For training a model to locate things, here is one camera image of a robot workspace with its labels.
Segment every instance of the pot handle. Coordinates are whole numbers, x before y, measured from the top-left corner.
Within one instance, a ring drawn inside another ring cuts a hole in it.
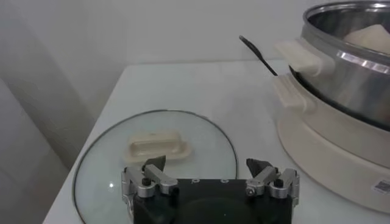
[[[334,60],[303,38],[277,43],[275,48],[296,72],[315,77],[335,70]]]
[[[314,111],[316,103],[304,96],[293,82],[291,74],[274,77],[275,90],[285,108],[290,108],[303,113]]]

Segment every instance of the white countertop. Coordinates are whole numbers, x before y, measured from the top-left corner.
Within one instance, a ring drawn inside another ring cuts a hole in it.
[[[274,60],[270,64],[279,74],[288,72],[284,61]],[[275,128],[282,105],[273,90],[272,75],[259,61],[129,66],[75,164],[106,129],[129,116],[156,109],[188,110],[217,123],[236,148],[239,178],[250,177],[247,158],[266,160],[282,169],[297,169],[301,174],[300,204],[294,210],[293,223],[390,223],[390,215],[366,209],[330,192],[293,163]],[[44,224],[82,223],[71,195],[75,169],[76,165]]]

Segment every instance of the pot lid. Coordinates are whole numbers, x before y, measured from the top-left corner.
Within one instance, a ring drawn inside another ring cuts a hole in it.
[[[207,118],[187,111],[148,111],[125,119],[95,140],[82,157],[73,181],[73,202],[84,223],[131,223],[122,201],[121,171],[129,163],[128,140],[139,133],[175,130],[191,147],[182,159],[167,160],[173,178],[234,179],[236,155],[227,135]]]

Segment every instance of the pot rim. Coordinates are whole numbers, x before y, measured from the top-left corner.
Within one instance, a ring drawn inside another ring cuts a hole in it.
[[[346,1],[346,2],[332,2],[326,4],[320,4],[313,6],[307,9],[303,13],[303,21],[307,28],[309,28],[318,38],[322,41],[334,45],[343,51],[350,52],[354,55],[362,56],[362,58],[372,58],[373,61],[380,60],[382,63],[390,64],[390,54],[386,54],[383,52],[375,51],[372,49],[368,49],[366,47],[362,47],[359,45],[355,45],[349,42],[346,42],[340,38],[334,37],[328,33],[325,33],[318,29],[316,26],[312,25],[309,22],[309,18],[313,15],[317,15],[323,12],[329,12],[332,10],[341,10],[341,9],[362,9],[362,10],[380,10],[390,12],[390,1]]]

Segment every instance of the cooking pot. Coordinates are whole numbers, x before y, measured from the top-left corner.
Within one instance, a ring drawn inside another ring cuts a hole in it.
[[[390,131],[390,55],[343,40],[374,24],[390,31],[390,1],[318,5],[303,20],[300,38],[276,46],[296,79],[336,109]]]

